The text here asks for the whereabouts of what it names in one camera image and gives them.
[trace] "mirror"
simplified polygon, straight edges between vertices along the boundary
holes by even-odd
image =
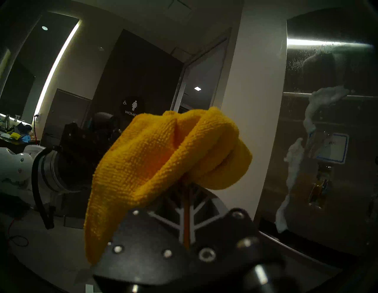
[[[258,206],[261,231],[296,239],[297,251],[337,268],[377,230],[378,62],[359,25],[342,8],[287,20],[281,108]]]
[[[7,76],[0,96],[1,114],[32,123],[38,101],[46,91],[43,88],[48,87],[51,79],[49,74],[55,70],[57,57],[63,53],[62,48],[78,21],[51,12],[40,16]]]

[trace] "dark doorway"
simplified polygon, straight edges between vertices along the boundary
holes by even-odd
[[[90,102],[87,98],[57,89],[47,116],[41,145],[58,145],[66,124],[75,122],[82,127]]]
[[[170,54],[123,30],[102,73],[90,113],[120,116],[122,130],[139,113],[161,115],[170,109],[182,67]]]

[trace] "black cable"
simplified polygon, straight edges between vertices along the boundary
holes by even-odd
[[[34,115],[34,137],[36,138],[36,144],[37,144],[37,134],[36,134],[36,115]]]
[[[19,246],[19,247],[27,247],[29,245],[29,240],[26,238],[26,237],[23,237],[21,235],[14,235],[14,236],[10,236],[9,234],[9,231],[13,225],[13,223],[16,221],[17,219],[13,219],[13,221],[11,222],[11,224],[9,225],[8,227],[8,243],[9,241],[12,241],[15,245]],[[15,238],[23,238],[26,240],[26,244],[25,245],[21,245],[21,244],[18,244],[17,242],[14,241]]]
[[[43,223],[45,224],[46,229],[54,228],[54,207],[50,207],[49,215],[47,215],[45,208],[43,207],[41,195],[39,193],[38,187],[38,168],[39,168],[39,161],[41,158],[47,154],[49,154],[53,150],[60,150],[59,146],[49,147],[43,149],[40,153],[37,154],[33,161],[33,165],[31,168],[31,187],[33,191],[34,201],[36,203],[36,207],[41,215]]]

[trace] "yellow cloth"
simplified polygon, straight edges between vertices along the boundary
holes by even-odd
[[[84,225],[88,261],[99,261],[128,209],[148,205],[178,180],[224,189],[251,160],[237,126],[218,108],[136,116],[93,175]]]
[[[14,140],[18,140],[20,137],[21,137],[21,135],[19,135],[18,133],[13,132],[11,134],[11,138],[13,138]]]

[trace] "door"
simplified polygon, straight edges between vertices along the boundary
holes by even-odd
[[[66,124],[75,122],[81,127],[89,105],[89,99],[57,89],[47,116],[41,145],[44,147],[58,145]]]
[[[185,73],[173,110],[184,113],[192,109],[207,110],[213,104],[226,56],[228,39],[193,58]]]

